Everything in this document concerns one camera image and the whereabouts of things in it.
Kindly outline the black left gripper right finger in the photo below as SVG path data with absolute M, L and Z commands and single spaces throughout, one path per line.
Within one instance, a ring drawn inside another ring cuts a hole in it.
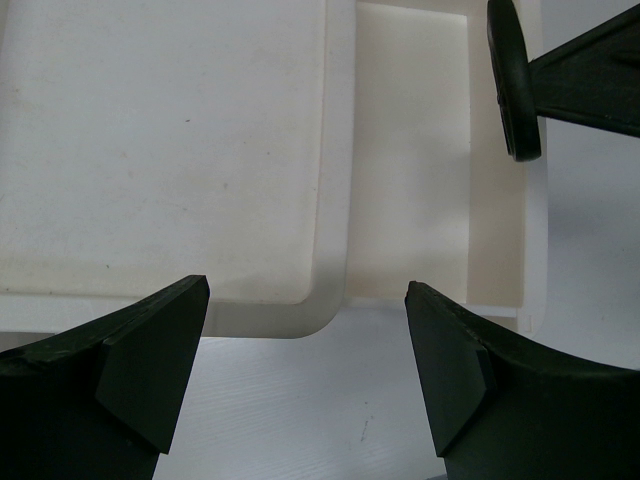
M 635 479 L 639 374 L 563 353 L 411 282 L 411 344 L 450 479 Z

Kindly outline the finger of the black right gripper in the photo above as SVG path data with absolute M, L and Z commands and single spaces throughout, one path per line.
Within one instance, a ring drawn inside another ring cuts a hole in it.
M 639 135 L 639 11 L 628 9 L 530 63 L 542 117 Z

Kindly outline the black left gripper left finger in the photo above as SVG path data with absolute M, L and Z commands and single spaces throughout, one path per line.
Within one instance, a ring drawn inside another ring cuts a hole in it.
M 1 354 L 4 479 L 150 479 L 209 304 L 203 275 Z

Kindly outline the white drawer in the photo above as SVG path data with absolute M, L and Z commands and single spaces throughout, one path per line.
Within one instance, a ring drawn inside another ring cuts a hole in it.
M 547 168 L 507 153 L 483 1 L 356 5 L 345 302 L 420 281 L 531 336 L 544 321 Z

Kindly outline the white drawer cabinet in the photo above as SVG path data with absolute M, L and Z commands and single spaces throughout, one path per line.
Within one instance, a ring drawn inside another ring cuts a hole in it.
M 210 336 L 337 314 L 352 1 L 5 1 L 1 328 L 57 333 L 199 274 Z

